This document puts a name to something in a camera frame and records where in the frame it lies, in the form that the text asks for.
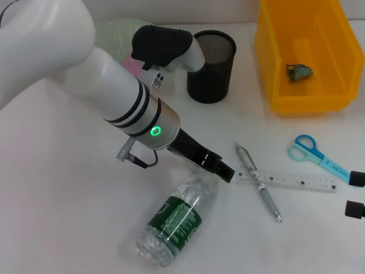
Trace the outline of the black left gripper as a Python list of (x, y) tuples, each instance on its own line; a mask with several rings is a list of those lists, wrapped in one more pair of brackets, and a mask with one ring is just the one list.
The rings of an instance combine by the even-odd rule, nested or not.
[(204, 170), (214, 172), (227, 183), (231, 182), (235, 174), (235, 170), (221, 160), (222, 157), (202, 146), (182, 129), (179, 129), (179, 133), (167, 149)]

